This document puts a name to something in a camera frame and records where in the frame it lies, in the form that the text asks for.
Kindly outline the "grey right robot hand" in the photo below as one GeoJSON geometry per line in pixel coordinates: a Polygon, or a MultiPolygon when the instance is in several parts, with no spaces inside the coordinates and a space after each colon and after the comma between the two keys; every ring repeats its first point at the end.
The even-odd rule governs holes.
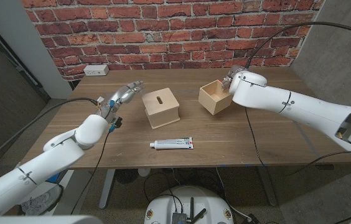
{"type": "Polygon", "coordinates": [[[246,70],[245,67],[241,66],[241,65],[232,65],[230,67],[230,70],[228,71],[227,75],[225,78],[223,78],[222,80],[222,89],[226,89],[229,88],[229,86],[231,85],[232,81],[233,81],[233,77],[235,76],[236,73],[246,70]]]}

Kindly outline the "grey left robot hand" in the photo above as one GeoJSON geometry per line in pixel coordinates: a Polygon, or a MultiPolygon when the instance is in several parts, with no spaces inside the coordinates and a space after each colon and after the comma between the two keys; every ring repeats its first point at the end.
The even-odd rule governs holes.
{"type": "Polygon", "coordinates": [[[98,102],[100,108],[96,114],[106,120],[112,120],[122,104],[129,103],[144,88],[143,81],[131,82],[126,86],[122,86],[113,94],[107,93],[104,97],[99,97],[98,102]]]}

